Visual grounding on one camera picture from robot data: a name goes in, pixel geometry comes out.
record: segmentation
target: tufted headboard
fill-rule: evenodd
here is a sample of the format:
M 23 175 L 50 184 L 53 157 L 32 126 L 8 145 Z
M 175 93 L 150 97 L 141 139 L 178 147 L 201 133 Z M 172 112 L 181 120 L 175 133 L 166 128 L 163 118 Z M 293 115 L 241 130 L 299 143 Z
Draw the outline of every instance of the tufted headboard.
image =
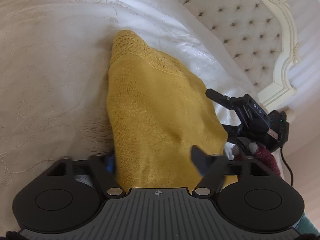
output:
M 223 43 L 269 110 L 295 93 L 287 72 L 299 63 L 287 0 L 178 0 Z

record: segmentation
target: teal fabric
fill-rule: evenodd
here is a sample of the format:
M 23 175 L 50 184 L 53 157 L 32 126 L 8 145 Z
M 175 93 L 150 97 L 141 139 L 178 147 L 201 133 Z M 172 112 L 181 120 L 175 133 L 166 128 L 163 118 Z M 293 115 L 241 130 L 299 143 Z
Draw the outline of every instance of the teal fabric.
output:
M 306 214 L 303 214 L 295 229 L 300 234 L 315 234 L 316 236 L 320 235 L 318 229 L 316 229 L 316 227 L 311 223 L 311 221 L 307 218 Z

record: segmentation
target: white bedspread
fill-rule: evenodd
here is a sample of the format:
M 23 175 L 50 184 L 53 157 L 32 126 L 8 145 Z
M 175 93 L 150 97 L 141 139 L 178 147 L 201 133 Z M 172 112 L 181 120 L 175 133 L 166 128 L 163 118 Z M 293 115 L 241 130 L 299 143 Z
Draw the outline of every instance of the white bedspread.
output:
M 112 148 L 107 72 L 122 29 L 178 58 L 208 88 L 256 98 L 220 41 L 176 0 L 0 0 L 0 235 L 18 229 L 13 197 L 51 162 Z

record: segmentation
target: black cable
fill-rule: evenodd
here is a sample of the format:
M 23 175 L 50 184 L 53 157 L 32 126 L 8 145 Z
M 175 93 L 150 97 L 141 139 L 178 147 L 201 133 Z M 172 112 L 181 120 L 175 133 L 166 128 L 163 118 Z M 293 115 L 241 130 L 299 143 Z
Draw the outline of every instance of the black cable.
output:
M 284 165 L 287 167 L 288 171 L 290 172 L 290 176 L 291 176 L 291 187 L 293 186 L 293 172 L 290 168 L 290 166 L 288 165 L 288 163 L 285 161 L 284 157 L 283 157 L 283 152 L 282 152 L 282 147 L 280 147 L 280 154 L 281 154 L 281 158 L 282 158 L 282 161 L 284 163 Z

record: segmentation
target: round pad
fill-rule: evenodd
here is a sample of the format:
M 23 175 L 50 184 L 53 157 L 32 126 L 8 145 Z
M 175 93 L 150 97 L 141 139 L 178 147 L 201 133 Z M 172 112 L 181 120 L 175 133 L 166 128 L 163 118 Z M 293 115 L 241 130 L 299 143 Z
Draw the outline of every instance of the round pad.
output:
M 253 232 L 277 232 L 293 226 L 304 212 L 300 194 L 276 176 L 249 176 L 225 187 L 218 196 L 221 213 Z
M 244 196 L 245 202 L 259 210 L 272 210 L 280 206 L 282 199 L 278 193 L 267 189 L 254 189 Z
M 72 201 L 70 192 L 62 189 L 49 189 L 36 197 L 36 205 L 44 210 L 59 210 L 67 207 Z
M 75 181 L 71 162 L 55 163 L 15 196 L 12 211 L 21 228 L 60 233 L 96 214 L 100 197 L 94 188 Z

